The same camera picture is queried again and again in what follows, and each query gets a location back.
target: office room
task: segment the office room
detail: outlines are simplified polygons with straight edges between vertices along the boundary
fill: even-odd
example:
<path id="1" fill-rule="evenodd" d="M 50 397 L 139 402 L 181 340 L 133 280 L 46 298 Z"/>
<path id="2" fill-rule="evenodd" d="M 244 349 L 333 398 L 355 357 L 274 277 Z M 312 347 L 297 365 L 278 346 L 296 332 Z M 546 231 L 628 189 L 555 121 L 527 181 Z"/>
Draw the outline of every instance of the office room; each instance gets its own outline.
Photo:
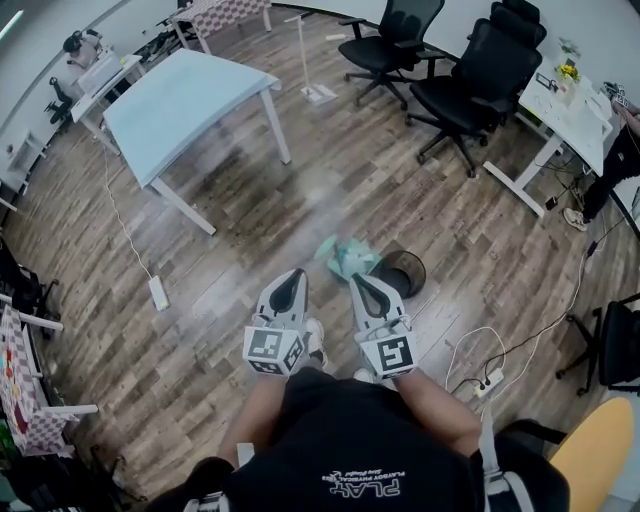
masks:
<path id="1" fill-rule="evenodd" d="M 0 501 L 640 510 L 639 46 L 636 0 L 0 0 Z"/>

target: light blue table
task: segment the light blue table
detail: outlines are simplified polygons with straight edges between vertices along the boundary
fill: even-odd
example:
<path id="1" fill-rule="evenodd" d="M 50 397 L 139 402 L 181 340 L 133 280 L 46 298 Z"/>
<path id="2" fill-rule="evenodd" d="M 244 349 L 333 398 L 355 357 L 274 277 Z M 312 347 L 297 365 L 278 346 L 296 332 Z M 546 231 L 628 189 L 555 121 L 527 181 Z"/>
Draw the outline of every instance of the light blue table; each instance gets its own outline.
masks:
<path id="1" fill-rule="evenodd" d="M 160 175 L 221 117 L 260 96 L 280 159 L 291 161 L 269 89 L 280 82 L 257 69 L 190 50 L 178 50 L 149 71 L 104 113 L 105 120 L 141 187 L 151 185 L 187 217 L 213 235 Z"/>

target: power strip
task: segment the power strip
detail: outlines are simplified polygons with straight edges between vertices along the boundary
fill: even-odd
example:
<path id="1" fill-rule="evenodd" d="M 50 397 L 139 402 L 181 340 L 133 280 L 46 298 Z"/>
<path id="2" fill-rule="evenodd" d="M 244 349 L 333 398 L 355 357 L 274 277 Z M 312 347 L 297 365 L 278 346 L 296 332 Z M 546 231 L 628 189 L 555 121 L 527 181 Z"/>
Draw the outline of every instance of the power strip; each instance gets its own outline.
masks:
<path id="1" fill-rule="evenodd" d="M 490 384 L 485 384 L 484 389 L 480 389 L 480 385 L 475 386 L 476 396 L 482 398 L 493 391 L 493 389 L 504 380 L 504 373 L 501 368 L 496 368 L 489 374 Z"/>

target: white sneaker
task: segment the white sneaker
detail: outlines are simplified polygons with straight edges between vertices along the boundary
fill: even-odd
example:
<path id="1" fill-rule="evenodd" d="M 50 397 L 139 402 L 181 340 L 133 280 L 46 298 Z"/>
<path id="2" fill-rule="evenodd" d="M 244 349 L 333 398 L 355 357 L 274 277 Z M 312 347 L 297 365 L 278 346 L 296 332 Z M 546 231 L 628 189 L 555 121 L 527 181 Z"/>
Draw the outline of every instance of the white sneaker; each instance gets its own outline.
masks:
<path id="1" fill-rule="evenodd" d="M 564 220 L 567 221 L 567 224 L 573 226 L 578 231 L 582 231 L 583 233 L 587 230 L 587 224 L 584 222 L 582 212 L 577 212 L 571 208 L 565 208 L 562 213 L 564 214 Z"/>
<path id="2" fill-rule="evenodd" d="M 369 384 L 373 384 L 375 382 L 375 378 L 373 377 L 373 373 L 364 368 L 360 368 L 353 374 L 353 378 L 359 380 L 360 382 L 367 382 Z"/>
<path id="3" fill-rule="evenodd" d="M 316 320 L 315 318 L 308 318 L 307 333 L 309 335 L 307 341 L 307 350 L 309 351 L 309 356 L 311 357 L 311 355 L 314 354 L 313 357 L 316 357 L 317 359 L 320 359 L 320 357 L 317 356 L 321 356 L 322 368 L 325 368 L 327 366 L 327 363 L 329 362 L 329 359 L 327 358 L 327 352 L 324 350 L 324 328 L 322 327 L 320 321 Z"/>

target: wooden floor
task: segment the wooden floor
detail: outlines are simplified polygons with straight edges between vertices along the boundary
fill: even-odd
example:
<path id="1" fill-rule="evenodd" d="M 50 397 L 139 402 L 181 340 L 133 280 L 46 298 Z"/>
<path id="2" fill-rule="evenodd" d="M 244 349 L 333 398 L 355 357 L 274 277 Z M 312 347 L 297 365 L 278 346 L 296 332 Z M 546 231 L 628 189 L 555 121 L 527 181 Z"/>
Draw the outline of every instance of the wooden floor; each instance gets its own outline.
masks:
<path id="1" fill-rule="evenodd" d="M 322 262 L 312 261 L 327 236 L 353 236 L 382 252 L 400 244 L 422 258 L 427 285 L 407 307 L 421 367 L 444 383 L 453 346 L 464 333 L 492 326 L 511 346 L 558 317 L 574 293 L 581 255 L 603 230 L 601 217 L 589 235 L 573 230 L 561 208 L 538 220 L 484 171 L 467 179 L 451 145 L 420 167 L 415 153 L 435 130 L 405 127 L 398 102 L 382 90 L 362 108 L 353 106 L 365 84 L 343 81 L 350 65 L 338 43 L 325 40 L 343 29 L 321 15 L 305 20 L 309 70 L 339 98 L 319 109 L 308 105 L 300 94 L 297 32 L 282 23 L 290 15 L 274 8 L 271 34 L 254 23 L 210 42 L 219 55 L 282 80 L 274 99 L 293 158 L 288 166 L 280 163 L 258 101 L 195 143 L 167 181 L 218 229 L 215 236 L 152 191 L 140 190 L 124 160 L 108 156 L 118 208 L 143 261 L 162 278 L 169 310 L 154 309 L 148 277 L 105 190 L 103 149 L 80 127 L 53 142 L 5 230 L 21 263 L 44 281 L 61 283 L 54 302 L 66 328 L 40 342 L 39 351 L 69 403 L 100 407 L 72 432 L 74 441 L 81 451 L 100 443 L 123 454 L 128 482 L 149 495 L 181 482 L 215 452 L 250 389 L 241 358 L 243 327 L 259 291 L 276 276 L 295 267 L 308 272 L 311 313 L 324 323 L 337 374 L 348 376 L 357 367 L 348 289 Z M 424 75 L 424 67 L 414 73 Z M 410 110 L 420 112 L 414 100 Z M 472 153 L 514 175 L 541 145 L 511 121 L 487 148 L 472 144 Z M 560 191 L 551 172 L 530 186 L 539 201 Z M 607 225 L 619 218 L 608 204 Z M 587 265 L 576 314 L 586 318 L 592 308 L 636 291 L 638 248 L 628 226 L 611 234 Z M 498 353 L 486 331 L 467 341 L 452 386 L 479 376 L 485 357 Z M 598 403 L 601 390 L 577 399 L 584 369 L 563 381 L 554 373 L 583 345 L 566 322 L 543 336 L 528 372 L 495 403 L 498 423 L 532 417 L 555 428 L 574 426 Z M 508 378 L 521 372 L 532 348 L 508 356 Z M 457 396 L 478 411 L 484 403 L 472 399 L 470 386 Z"/>

